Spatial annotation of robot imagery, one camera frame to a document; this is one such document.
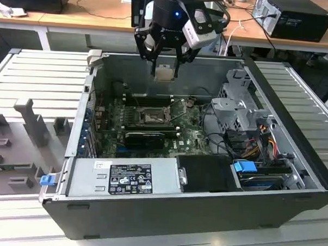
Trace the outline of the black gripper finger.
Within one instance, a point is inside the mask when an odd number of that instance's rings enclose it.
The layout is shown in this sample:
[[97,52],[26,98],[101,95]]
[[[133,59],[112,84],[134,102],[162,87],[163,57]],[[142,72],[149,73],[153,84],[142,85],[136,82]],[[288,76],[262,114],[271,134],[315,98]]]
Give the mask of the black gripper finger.
[[134,38],[141,58],[152,64],[151,76],[156,73],[156,60],[163,48],[163,36],[160,26],[134,29]]
[[182,42],[179,39],[174,40],[174,42],[176,51],[176,59],[174,62],[174,78],[177,78],[180,65],[193,62],[201,49],[188,48],[185,53],[182,53]]

